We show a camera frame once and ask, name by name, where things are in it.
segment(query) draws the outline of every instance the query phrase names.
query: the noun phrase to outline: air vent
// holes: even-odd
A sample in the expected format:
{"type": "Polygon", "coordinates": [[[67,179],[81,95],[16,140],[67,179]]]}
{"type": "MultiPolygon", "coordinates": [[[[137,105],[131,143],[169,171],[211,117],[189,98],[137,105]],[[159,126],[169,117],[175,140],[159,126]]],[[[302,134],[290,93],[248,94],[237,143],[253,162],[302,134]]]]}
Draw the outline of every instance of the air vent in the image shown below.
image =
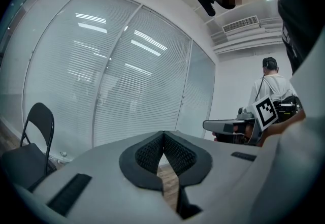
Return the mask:
{"type": "Polygon", "coordinates": [[[256,15],[247,17],[245,19],[238,20],[238,21],[230,23],[230,24],[227,24],[227,25],[223,26],[222,29],[225,34],[228,34],[232,31],[239,30],[244,27],[251,26],[251,25],[259,25],[259,21],[258,21],[258,18],[256,15]]]}

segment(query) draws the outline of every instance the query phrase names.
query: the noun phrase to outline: ceiling air conditioner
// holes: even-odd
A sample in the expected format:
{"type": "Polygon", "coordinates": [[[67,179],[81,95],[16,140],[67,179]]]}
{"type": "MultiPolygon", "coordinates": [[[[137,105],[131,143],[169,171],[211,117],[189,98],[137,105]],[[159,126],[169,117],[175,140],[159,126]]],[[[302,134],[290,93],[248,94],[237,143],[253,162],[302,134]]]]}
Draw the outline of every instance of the ceiling air conditioner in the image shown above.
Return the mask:
{"type": "Polygon", "coordinates": [[[252,29],[260,28],[259,20],[256,15],[247,17],[236,22],[227,24],[222,27],[224,33],[227,37],[241,33],[243,31],[248,31],[252,29]]]}

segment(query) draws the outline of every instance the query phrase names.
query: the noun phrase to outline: black mesh fabric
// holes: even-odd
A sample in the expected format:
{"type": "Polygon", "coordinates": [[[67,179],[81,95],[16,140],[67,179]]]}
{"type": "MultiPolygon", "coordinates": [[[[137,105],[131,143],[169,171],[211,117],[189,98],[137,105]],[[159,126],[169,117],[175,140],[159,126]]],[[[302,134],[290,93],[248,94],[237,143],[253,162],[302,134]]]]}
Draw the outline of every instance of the black mesh fabric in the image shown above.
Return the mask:
{"type": "Polygon", "coordinates": [[[197,161],[196,154],[165,135],[165,155],[177,176],[186,172],[197,161]]]}
{"type": "Polygon", "coordinates": [[[139,166],[147,171],[157,174],[159,161],[164,153],[164,136],[161,135],[142,146],[136,152],[136,161],[139,166]]]}

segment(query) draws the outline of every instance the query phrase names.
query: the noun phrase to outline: chair seat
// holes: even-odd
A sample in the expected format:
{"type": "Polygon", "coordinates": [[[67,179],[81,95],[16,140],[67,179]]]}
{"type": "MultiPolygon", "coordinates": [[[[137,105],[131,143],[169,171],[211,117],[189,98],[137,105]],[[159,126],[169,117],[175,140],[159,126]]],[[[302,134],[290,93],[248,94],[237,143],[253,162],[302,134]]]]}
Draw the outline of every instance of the chair seat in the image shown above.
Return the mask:
{"type": "MultiPolygon", "coordinates": [[[[28,144],[5,152],[2,166],[13,183],[29,189],[44,177],[45,155],[36,144],[28,144]]],[[[49,160],[47,174],[55,170],[55,165],[49,160]]]]}

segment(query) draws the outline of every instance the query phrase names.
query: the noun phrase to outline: white shirt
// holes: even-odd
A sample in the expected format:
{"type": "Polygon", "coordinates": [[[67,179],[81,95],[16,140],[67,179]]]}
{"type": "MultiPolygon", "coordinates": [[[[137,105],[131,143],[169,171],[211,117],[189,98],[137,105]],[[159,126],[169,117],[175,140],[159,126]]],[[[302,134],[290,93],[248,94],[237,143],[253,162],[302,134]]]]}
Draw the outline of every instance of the white shirt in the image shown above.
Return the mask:
{"type": "Polygon", "coordinates": [[[296,92],[291,83],[279,74],[266,75],[264,77],[261,90],[255,101],[262,78],[255,81],[248,105],[252,105],[256,101],[262,99],[266,95],[270,95],[272,100],[284,100],[289,96],[296,95],[296,92]]]}

